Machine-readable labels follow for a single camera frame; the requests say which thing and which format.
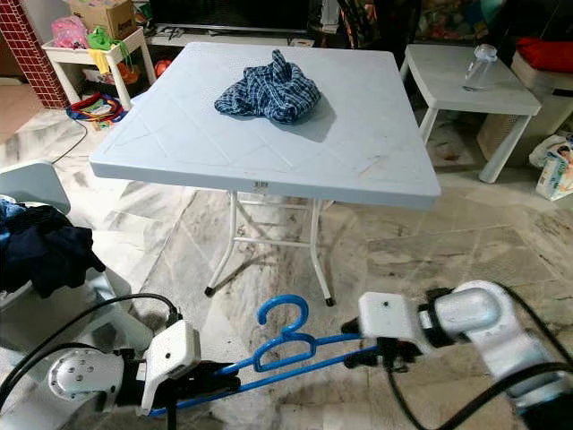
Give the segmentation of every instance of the laundry pile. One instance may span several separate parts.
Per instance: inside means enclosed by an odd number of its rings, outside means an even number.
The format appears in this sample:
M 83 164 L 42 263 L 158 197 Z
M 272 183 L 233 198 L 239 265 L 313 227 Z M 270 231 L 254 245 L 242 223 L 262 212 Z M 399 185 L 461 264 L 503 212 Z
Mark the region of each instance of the laundry pile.
M 320 99 L 314 81 L 275 49 L 272 63 L 245 68 L 244 78 L 225 90 L 215 101 L 215 109 L 223 114 L 265 116 L 290 124 L 309 113 Z
M 30 280 L 41 297 L 79 287 L 88 268 L 106 268 L 92 245 L 91 230 L 74 227 L 56 208 L 0 199 L 1 291 L 14 292 Z

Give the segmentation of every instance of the hanger hook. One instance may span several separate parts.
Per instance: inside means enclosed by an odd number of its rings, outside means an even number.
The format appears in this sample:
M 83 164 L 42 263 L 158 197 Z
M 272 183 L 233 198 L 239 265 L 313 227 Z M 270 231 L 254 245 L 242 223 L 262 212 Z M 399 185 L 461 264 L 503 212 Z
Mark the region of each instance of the hanger hook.
M 297 305 L 301 310 L 301 314 L 295 322 L 284 327 L 281 332 L 287 333 L 300 329 L 306 323 L 306 320 L 308 320 L 308 304 L 302 297 L 295 296 L 294 294 L 284 294 L 267 300 L 265 304 L 259 308 L 259 312 L 257 313 L 259 324 L 264 325 L 267 323 L 267 314 L 272 308 L 286 304 Z

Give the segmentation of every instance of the electrical cord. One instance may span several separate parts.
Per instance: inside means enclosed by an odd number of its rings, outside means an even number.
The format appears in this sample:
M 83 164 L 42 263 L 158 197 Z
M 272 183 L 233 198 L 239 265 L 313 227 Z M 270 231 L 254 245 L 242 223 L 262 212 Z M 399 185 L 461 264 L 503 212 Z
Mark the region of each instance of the electrical cord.
M 2 407 L 4 406 L 4 404 L 6 403 L 6 400 L 8 399 L 8 395 L 13 391 L 14 387 L 16 386 L 16 384 L 20 381 L 21 378 L 24 377 L 24 375 L 26 373 L 28 373 L 30 371 L 30 369 L 32 367 L 34 367 L 37 363 L 39 363 L 40 361 L 42 361 L 44 358 L 51 356 L 52 354 L 54 354 L 57 351 L 60 351 L 62 349 L 70 349 L 70 348 L 91 348 L 91 349 L 96 349 L 99 351 L 98 348 L 93 347 L 91 345 L 88 345 L 87 343 L 81 343 L 81 342 L 67 342 L 67 343 L 62 343 L 60 345 L 57 345 L 41 354 L 36 355 L 34 358 L 32 358 L 22 369 L 21 371 L 14 376 L 14 378 L 11 380 L 8 388 L 7 388 L 7 393 L 5 396 L 3 396 L 0 399 L 0 410 L 2 410 Z
M 523 381 L 539 374 L 551 374 L 554 372 L 569 372 L 570 374 L 573 374 L 573 366 L 567 365 L 565 363 L 542 363 L 540 365 L 532 365 L 531 367 L 506 376 L 483 391 L 481 394 L 467 403 L 462 409 L 460 409 L 452 418 L 450 418 L 441 426 L 436 427 L 435 429 L 429 429 L 428 427 L 423 426 L 420 421 L 418 421 L 412 412 L 412 409 L 407 404 L 406 399 L 404 399 L 402 392 L 398 388 L 398 384 L 394 378 L 394 372 L 388 368 L 386 369 L 386 372 L 388 374 L 390 388 L 392 389 L 392 393 L 398 401 L 398 405 L 417 430 L 453 430 L 468 418 L 470 418 L 479 408 L 481 408 L 483 405 L 498 395 L 502 394 L 508 388 L 518 383 L 522 383 Z
M 79 141 L 77 141 L 74 145 L 72 145 L 72 147 L 67 150 L 66 152 L 64 152 L 62 155 L 59 155 L 58 157 L 56 157 L 56 159 L 54 159 L 52 161 L 52 164 L 57 163 L 60 159 L 62 159 L 63 157 L 65 157 L 66 155 L 68 155 L 70 152 L 72 152 L 75 148 L 77 148 L 77 146 L 86 138 L 86 136 L 88 135 L 88 128 L 82 124 L 80 121 L 78 121 L 77 119 L 73 119 L 73 121 L 75 121 L 76 124 L 79 124 L 83 127 L 83 136 L 80 138 Z
M 521 308 L 526 311 L 529 317 L 534 321 L 537 328 L 543 333 L 543 335 L 547 338 L 547 340 L 553 345 L 555 349 L 559 351 L 563 359 L 567 362 L 568 365 L 573 366 L 573 358 L 569 354 L 569 352 L 565 349 L 563 345 L 557 340 L 555 335 L 551 333 L 551 331 L 547 328 L 547 325 L 543 320 L 535 313 L 535 311 L 527 304 L 527 302 L 515 291 L 512 289 L 497 284 L 503 288 L 503 290 L 508 293 L 508 295 L 516 302 Z
M 153 298 L 155 300 L 159 300 L 159 301 L 165 303 L 169 308 L 169 316 L 167 318 L 167 323 L 169 325 L 171 323 L 181 319 L 181 315 L 177 312 L 177 308 L 175 307 L 175 305 L 168 298 L 163 297 L 159 294 L 153 294 L 153 293 L 128 294 L 126 296 L 114 297 L 114 298 L 110 298 L 106 301 L 103 301 L 101 303 L 98 303 L 97 305 L 94 305 L 91 308 L 86 309 L 85 311 L 81 312 L 80 314 L 78 314 L 77 316 L 72 318 L 72 320 L 70 322 L 66 323 L 64 326 L 62 326 L 60 329 L 58 329 L 52 335 L 48 336 L 37 347 L 35 347 L 34 350 L 32 350 L 25 358 L 23 358 L 20 361 L 20 363 L 18 363 L 18 365 L 16 365 L 14 367 L 14 369 L 4 379 L 4 381 L 2 382 L 2 385 L 0 385 L 0 405 L 4 404 L 6 398 L 8 397 L 8 395 L 10 394 L 10 391 L 13 388 L 12 379 L 16 378 L 17 375 L 19 374 L 19 372 L 21 372 L 21 370 L 23 369 L 23 367 L 25 367 L 26 364 L 28 362 L 30 362 L 32 360 L 32 358 L 34 358 L 34 356 L 36 356 L 36 354 L 38 354 L 39 351 L 41 349 L 43 349 L 49 342 L 51 342 L 57 336 L 62 334 L 65 330 L 67 330 L 69 327 L 74 325 L 76 322 L 78 322 L 80 319 L 82 319 L 86 315 L 92 314 L 104 306 L 112 305 L 113 303 L 117 303 L 117 302 L 123 302 L 125 300 L 132 300 L 134 298 Z
M 177 401 L 171 401 L 167 406 L 167 430 L 177 430 Z

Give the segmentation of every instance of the metal table leg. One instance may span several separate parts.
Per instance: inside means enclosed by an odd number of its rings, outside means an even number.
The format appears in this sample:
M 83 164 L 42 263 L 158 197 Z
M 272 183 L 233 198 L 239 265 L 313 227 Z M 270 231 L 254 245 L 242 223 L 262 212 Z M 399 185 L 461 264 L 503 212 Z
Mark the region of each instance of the metal table leg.
M 311 219 L 311 259 L 312 266 L 314 266 L 314 271 L 316 272 L 316 277 L 319 279 L 319 284 L 321 284 L 322 294 L 326 301 L 327 306 L 334 305 L 334 299 L 330 295 L 329 286 L 324 278 L 324 273 L 322 272 L 321 262 L 319 262 L 318 253 L 316 250 L 316 244 L 318 242 L 319 235 L 319 216 L 321 214 L 322 200 L 314 199 L 312 201 L 312 219 Z
M 266 238 L 258 238 L 258 237 L 242 237 L 236 235 L 236 210 L 237 204 L 249 204 L 249 205 L 257 205 L 257 206 L 271 206 L 271 207 L 279 207 L 285 209 L 294 209 L 294 210 L 308 210 L 307 206 L 303 205 L 296 205 L 296 204 L 280 204 L 280 203 L 265 203 L 265 202 L 239 202 L 237 198 L 237 192 L 229 192 L 231 204 L 230 204 L 230 222 L 229 222 L 229 241 L 227 244 L 227 249 L 223 254 L 223 258 L 219 262 L 209 284 L 205 288 L 205 295 L 207 297 L 212 297 L 215 294 L 215 286 L 217 285 L 217 281 L 223 269 L 233 252 L 233 247 L 235 246 L 235 242 L 245 242 L 250 244 L 266 244 L 266 245 L 286 245 L 286 246 L 297 246 L 302 248 L 309 248 L 311 252 L 311 260 L 312 266 L 314 267 L 314 271 L 316 272 L 316 277 L 319 280 L 319 284 L 321 285 L 322 294 L 324 295 L 324 299 L 328 306 L 333 306 L 335 304 L 334 298 L 329 291 L 329 286 L 324 278 L 324 273 L 322 271 L 321 263 L 319 262 L 318 258 L 318 235 L 319 235 L 319 217 L 321 214 L 321 206 L 322 200 L 312 200 L 312 217 L 311 217 L 311 238 L 309 242 L 295 242 L 295 241 L 288 241 L 288 240 L 274 240 L 274 239 L 266 239 Z
M 219 262 L 217 268 L 215 269 L 215 272 L 213 273 L 213 276 L 211 277 L 211 280 L 209 281 L 209 284 L 207 284 L 207 287 L 205 288 L 205 296 L 207 297 L 212 297 L 215 294 L 215 285 L 217 284 L 217 280 L 218 277 L 221 275 L 221 272 L 223 271 L 223 269 L 225 269 L 225 265 L 227 264 L 229 257 L 231 256 L 231 253 L 233 252 L 233 247 L 235 246 L 235 236 L 236 236 L 236 201 L 237 201 L 237 197 L 236 197 L 236 191 L 230 191 L 229 192 L 229 197 L 231 199 L 231 213 L 230 213 L 230 222 L 229 222 L 229 241 L 227 243 L 227 249 L 225 250 L 225 253 L 223 254 L 223 258 L 221 259 L 221 261 Z

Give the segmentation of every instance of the white side table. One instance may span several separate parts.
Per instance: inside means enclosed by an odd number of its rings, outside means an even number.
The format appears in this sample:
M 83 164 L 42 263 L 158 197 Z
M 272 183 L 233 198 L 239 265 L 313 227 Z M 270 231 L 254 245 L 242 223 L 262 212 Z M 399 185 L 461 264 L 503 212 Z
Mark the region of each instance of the white side table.
M 488 71 L 492 85 L 487 90 L 464 90 L 466 69 L 473 56 L 472 47 L 408 45 L 400 74 L 405 81 L 408 71 L 412 72 L 428 105 L 420 124 L 424 142 L 428 142 L 440 109 L 519 116 L 511 132 L 480 172 L 480 179 L 491 184 L 503 169 L 529 120 L 539 112 L 541 104 L 501 61 Z
M 150 52 L 147 49 L 147 44 L 145 42 L 145 37 L 143 36 L 143 29 L 137 29 L 127 38 L 124 39 L 124 43 L 127 46 L 127 50 L 131 54 L 138 47 L 141 48 L 141 54 L 143 55 L 143 63 L 145 64 L 145 72 L 147 73 L 150 85 L 152 85 L 155 78 L 155 71 L 153 70 L 153 63 L 151 62 Z M 75 91 L 72 83 L 65 74 L 64 69 L 60 63 L 72 63 L 77 65 L 95 65 L 91 59 L 90 54 L 88 54 L 87 49 L 70 49 L 68 47 L 55 47 L 53 40 L 42 45 L 42 48 L 46 51 L 47 57 L 54 66 L 57 78 L 62 83 L 64 87 L 65 95 L 68 97 L 70 102 L 77 103 L 80 101 L 80 96 Z M 125 110 L 129 110 L 132 107 L 131 99 L 127 88 L 125 88 L 124 80 L 122 75 L 117 68 L 117 63 L 124 60 L 119 46 L 115 46 L 108 51 L 103 51 L 104 56 L 106 56 L 107 63 L 109 64 L 109 69 L 114 75 L 115 86 L 117 87 L 117 93 L 119 95 L 119 100 Z

